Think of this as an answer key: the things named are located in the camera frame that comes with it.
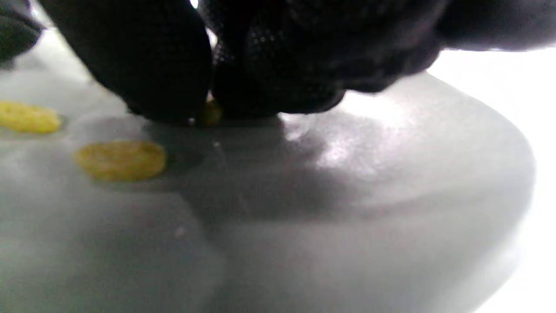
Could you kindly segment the person's left hand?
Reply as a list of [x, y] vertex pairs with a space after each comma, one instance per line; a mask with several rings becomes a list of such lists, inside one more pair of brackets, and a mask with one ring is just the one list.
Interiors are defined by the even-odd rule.
[[2, 0], [0, 62], [10, 62], [30, 50], [39, 40], [43, 29], [43, 24], [33, 14], [30, 0]]

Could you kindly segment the person's right hand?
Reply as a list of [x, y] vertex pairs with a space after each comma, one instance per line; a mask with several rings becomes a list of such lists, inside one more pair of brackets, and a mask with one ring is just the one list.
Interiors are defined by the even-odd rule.
[[131, 113], [228, 118], [332, 109], [379, 93], [446, 49], [526, 51], [555, 41], [553, 0], [42, 0], [93, 77]]

